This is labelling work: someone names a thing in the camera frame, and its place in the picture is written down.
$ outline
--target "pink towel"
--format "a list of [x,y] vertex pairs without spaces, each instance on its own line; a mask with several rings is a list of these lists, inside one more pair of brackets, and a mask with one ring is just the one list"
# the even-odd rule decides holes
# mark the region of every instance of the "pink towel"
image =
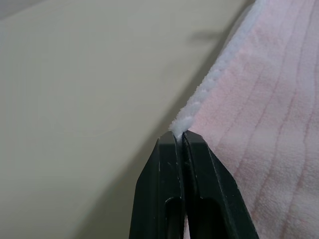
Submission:
[[171,129],[208,142],[261,239],[319,239],[319,0],[257,0]]

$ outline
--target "clip jaw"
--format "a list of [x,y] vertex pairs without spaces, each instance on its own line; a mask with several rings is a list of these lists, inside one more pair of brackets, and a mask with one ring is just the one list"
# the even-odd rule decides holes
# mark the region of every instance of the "clip jaw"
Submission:
[[160,137],[136,185],[130,239],[258,239],[237,184],[204,139]]

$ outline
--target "fabric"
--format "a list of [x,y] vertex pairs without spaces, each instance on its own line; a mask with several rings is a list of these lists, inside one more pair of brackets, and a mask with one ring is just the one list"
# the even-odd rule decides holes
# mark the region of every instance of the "fabric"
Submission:
[[261,239],[319,239],[319,0],[257,0],[170,128],[203,136]]

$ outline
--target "towel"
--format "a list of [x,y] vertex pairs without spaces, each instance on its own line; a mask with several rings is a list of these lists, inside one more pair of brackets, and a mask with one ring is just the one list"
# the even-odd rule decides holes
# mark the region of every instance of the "towel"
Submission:
[[319,0],[257,0],[170,129],[203,136],[261,239],[319,239]]

